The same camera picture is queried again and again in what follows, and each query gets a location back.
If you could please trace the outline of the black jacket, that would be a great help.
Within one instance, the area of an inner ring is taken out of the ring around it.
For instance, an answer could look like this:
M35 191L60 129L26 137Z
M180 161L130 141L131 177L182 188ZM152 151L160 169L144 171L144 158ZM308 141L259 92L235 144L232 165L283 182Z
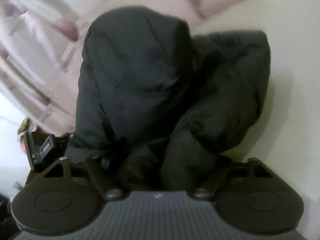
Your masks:
M82 51L73 163L103 157L132 190L213 189L219 156L261 116L271 52L260 30L191 36L145 7L99 16Z

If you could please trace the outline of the pink leaf-print curtain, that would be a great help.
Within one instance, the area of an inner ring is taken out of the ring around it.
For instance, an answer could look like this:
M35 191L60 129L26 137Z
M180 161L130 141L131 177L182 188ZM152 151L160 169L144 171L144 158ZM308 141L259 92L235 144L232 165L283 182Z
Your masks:
M75 126L81 51L91 23L129 5L195 26L241 0L1 0L1 89L45 131Z

